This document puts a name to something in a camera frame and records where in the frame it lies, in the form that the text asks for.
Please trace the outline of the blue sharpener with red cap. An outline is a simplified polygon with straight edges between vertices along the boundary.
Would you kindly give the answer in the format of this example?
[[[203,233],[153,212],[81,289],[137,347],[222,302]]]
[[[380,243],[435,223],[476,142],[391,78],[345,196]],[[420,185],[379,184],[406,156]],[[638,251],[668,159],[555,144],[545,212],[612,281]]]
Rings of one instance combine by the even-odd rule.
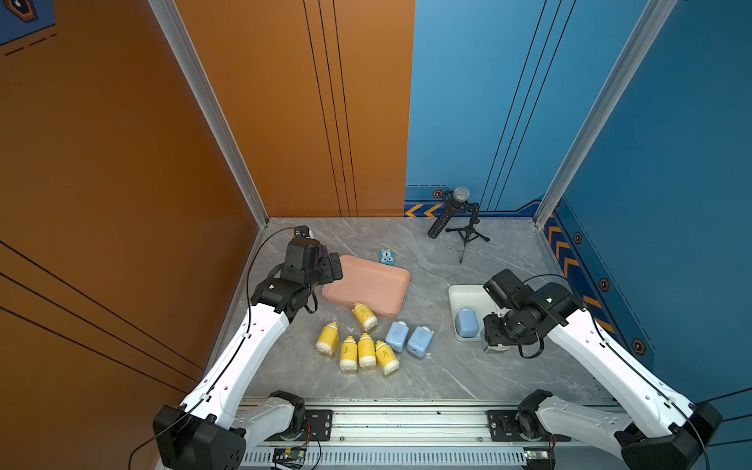
[[[485,346],[484,352],[489,354],[496,354],[496,353],[505,353],[509,350],[508,346],[498,345],[498,346]]]

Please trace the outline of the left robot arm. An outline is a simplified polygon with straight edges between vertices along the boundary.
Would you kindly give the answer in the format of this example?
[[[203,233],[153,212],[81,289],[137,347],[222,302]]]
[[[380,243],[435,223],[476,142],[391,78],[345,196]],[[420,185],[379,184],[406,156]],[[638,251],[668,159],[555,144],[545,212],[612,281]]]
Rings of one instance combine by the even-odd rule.
[[[241,401],[274,343],[299,311],[315,313],[315,289],[343,278],[340,257],[296,226],[284,261],[255,289],[248,309],[217,361],[179,407],[163,407],[153,421],[162,465],[168,469],[237,469],[248,448],[272,437],[305,432],[304,399],[283,391],[240,414]]]

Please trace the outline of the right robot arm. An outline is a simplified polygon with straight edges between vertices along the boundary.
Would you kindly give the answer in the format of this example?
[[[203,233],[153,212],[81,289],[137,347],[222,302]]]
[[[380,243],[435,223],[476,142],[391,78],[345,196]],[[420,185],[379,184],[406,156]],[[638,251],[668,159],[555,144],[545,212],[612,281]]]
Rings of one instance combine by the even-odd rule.
[[[557,435],[599,448],[631,469],[689,469],[710,459],[708,447],[723,417],[711,403],[694,403],[661,381],[597,324],[567,287],[539,289],[505,269],[483,286],[504,315],[484,319],[491,349],[544,348],[552,342],[577,360],[619,403],[620,412],[574,405],[537,390],[517,407],[522,438],[552,442]]]

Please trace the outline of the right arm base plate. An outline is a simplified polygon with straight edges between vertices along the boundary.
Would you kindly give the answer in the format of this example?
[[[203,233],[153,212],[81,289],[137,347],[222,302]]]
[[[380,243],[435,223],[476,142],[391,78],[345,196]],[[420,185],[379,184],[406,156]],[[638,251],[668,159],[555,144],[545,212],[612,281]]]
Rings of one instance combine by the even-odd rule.
[[[493,442],[548,442],[551,434],[529,413],[517,409],[491,409],[486,412]]]

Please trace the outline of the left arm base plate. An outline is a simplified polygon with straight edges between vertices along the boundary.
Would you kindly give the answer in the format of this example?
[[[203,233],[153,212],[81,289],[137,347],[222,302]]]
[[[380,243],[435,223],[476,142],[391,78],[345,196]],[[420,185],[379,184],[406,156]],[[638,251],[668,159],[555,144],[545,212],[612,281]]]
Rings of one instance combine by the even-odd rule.
[[[294,428],[268,438],[272,441],[303,442],[313,439],[321,443],[329,442],[333,429],[332,409],[306,409],[300,428]]]

